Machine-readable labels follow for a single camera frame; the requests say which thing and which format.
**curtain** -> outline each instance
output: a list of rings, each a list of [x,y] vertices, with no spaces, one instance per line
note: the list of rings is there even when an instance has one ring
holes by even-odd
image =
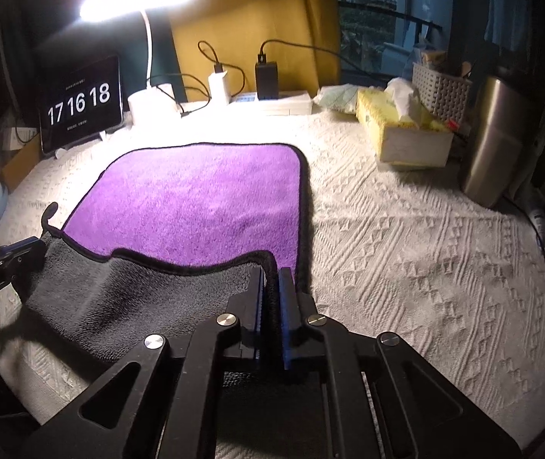
[[[206,84],[213,72],[198,51],[204,39],[221,62],[241,67],[247,76],[245,91],[255,91],[254,67],[263,41],[269,38],[310,44],[338,52],[341,31],[337,0],[192,0],[169,11],[180,69]],[[281,90],[307,90],[311,96],[323,85],[337,84],[339,60],[323,52],[269,44],[267,59],[279,67]],[[230,91],[242,84],[241,73],[229,69]],[[186,85],[192,85],[185,78]],[[188,97],[197,99],[190,91]]]

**round shiny object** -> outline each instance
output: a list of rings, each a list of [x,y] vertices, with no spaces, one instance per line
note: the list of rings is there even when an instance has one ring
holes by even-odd
[[[164,345],[164,337],[162,335],[149,335],[149,337],[147,337],[143,343],[145,343],[145,346],[148,349],[159,349],[162,345]]]
[[[217,317],[217,324],[220,326],[232,326],[237,321],[237,317],[234,314],[226,312]]]
[[[400,343],[400,337],[391,331],[381,333],[380,340],[383,345],[387,345],[388,347],[395,347]]]
[[[323,326],[327,320],[328,318],[323,314],[311,314],[309,317],[307,317],[307,322],[311,326]]]

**tissue box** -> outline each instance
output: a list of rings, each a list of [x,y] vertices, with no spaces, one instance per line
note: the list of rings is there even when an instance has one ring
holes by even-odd
[[[396,105],[385,91],[360,90],[356,116],[381,162],[415,168],[444,167],[447,163],[453,133],[423,105],[419,127],[400,121]]]

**metal thermos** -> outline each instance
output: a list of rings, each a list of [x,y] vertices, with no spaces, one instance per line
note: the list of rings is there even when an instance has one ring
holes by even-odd
[[[488,76],[479,93],[460,169],[460,187],[470,200],[493,207],[510,183],[533,116],[529,100],[500,78]]]

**plastic storage basket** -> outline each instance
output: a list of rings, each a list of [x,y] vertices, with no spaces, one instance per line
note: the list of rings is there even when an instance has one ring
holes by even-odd
[[[472,81],[432,71],[418,63],[412,65],[412,83],[419,90],[421,103],[442,121],[463,122]]]

